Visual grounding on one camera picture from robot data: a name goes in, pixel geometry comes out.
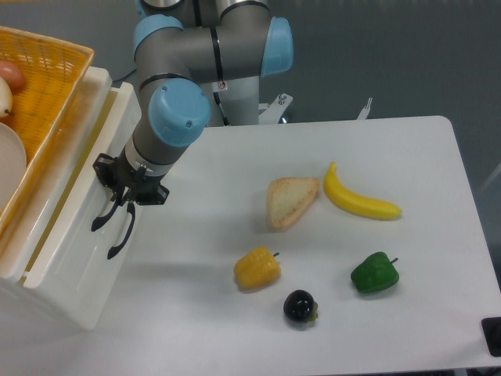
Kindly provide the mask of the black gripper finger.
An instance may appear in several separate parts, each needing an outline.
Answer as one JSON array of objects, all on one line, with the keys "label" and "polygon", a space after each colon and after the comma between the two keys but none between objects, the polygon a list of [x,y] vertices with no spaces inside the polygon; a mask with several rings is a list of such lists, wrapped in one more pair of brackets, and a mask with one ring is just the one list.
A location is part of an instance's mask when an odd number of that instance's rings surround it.
[{"label": "black gripper finger", "polygon": [[92,164],[100,183],[111,190],[112,200],[121,203],[124,194],[124,184],[118,175],[118,163],[116,157],[100,153]]},{"label": "black gripper finger", "polygon": [[161,184],[130,188],[124,195],[126,201],[140,206],[163,205],[169,196],[169,189]]}]

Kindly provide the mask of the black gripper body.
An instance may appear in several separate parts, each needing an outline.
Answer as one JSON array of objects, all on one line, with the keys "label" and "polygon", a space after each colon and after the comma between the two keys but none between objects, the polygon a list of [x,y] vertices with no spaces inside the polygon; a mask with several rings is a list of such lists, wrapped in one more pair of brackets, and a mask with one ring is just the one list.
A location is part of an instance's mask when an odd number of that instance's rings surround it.
[{"label": "black gripper body", "polygon": [[146,167],[140,165],[138,168],[133,168],[124,154],[120,154],[117,158],[118,175],[124,184],[124,195],[130,188],[141,186],[155,186],[161,184],[161,176],[150,176],[146,174]]}]

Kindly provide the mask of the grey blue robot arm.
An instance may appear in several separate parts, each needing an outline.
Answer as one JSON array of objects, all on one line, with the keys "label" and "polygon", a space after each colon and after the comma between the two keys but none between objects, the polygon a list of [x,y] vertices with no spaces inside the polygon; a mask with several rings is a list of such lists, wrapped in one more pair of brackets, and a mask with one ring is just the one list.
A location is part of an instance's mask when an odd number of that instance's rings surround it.
[{"label": "grey blue robot arm", "polygon": [[116,157],[100,154],[96,175],[115,206],[163,204],[161,181],[203,132],[211,101],[202,89],[288,71],[293,36],[265,1],[139,1],[133,38],[141,118]]}]

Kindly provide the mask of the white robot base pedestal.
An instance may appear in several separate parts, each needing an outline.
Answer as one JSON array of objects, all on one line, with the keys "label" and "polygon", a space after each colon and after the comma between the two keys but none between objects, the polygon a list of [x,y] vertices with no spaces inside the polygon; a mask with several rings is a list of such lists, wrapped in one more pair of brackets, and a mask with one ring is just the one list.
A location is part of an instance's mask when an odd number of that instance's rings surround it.
[{"label": "white robot base pedestal", "polygon": [[208,127],[257,125],[259,116],[258,76],[202,84],[211,105]]}]

